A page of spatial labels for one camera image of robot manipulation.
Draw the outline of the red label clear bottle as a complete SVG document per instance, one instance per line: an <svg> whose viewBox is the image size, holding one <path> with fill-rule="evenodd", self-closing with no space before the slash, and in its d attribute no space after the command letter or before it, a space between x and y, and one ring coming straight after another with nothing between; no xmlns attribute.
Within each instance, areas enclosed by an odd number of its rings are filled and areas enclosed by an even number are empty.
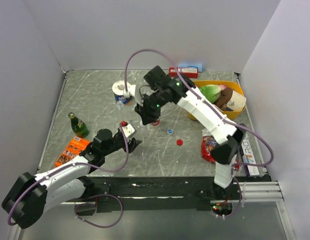
<svg viewBox="0 0 310 240"><path fill-rule="evenodd" d="M157 126L157 125L160 124L160 120L158 119L157 121L151 122L150 124L151 124L152 126Z"/></svg>

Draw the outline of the blue white bottle cap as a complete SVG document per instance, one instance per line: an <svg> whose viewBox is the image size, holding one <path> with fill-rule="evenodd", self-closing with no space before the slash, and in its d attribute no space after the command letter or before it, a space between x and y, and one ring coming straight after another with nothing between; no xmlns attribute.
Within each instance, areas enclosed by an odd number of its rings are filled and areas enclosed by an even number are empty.
<svg viewBox="0 0 310 240"><path fill-rule="evenodd" d="M168 129L168 130L167 130L167 133L168 133L169 135L172 135L172 134L174 133L174 131L173 131L173 129Z"/></svg>

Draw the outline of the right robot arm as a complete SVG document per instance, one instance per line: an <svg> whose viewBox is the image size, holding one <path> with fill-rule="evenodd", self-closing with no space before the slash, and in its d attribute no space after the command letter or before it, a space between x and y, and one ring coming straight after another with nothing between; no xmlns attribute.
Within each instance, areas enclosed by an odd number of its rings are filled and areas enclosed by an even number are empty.
<svg viewBox="0 0 310 240"><path fill-rule="evenodd" d="M152 94L141 94L141 87L133 86L131 96L136 100L135 112L143 125L156 122L161 115L161 107L174 103L192 114L214 137L217 144L211 151L215 160L213 193L218 199L231 194L233 164L245 136L242 125L236 125L208 102L199 88L184 74L170 77L159 66L155 66L145 76Z"/></svg>

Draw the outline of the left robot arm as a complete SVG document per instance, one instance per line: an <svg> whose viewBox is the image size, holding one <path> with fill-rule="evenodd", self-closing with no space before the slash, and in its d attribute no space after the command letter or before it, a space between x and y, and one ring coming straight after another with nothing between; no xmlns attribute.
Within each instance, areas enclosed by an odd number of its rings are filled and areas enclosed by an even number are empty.
<svg viewBox="0 0 310 240"><path fill-rule="evenodd" d="M101 170L106 156L122 149L127 155L141 143L134 138L136 129L128 124L113 134L100 129L85 149L72 160L46 172L20 175L4 198L1 207L8 214L7 223L26 229L47 210L72 199L90 200L94 183L87 175Z"/></svg>

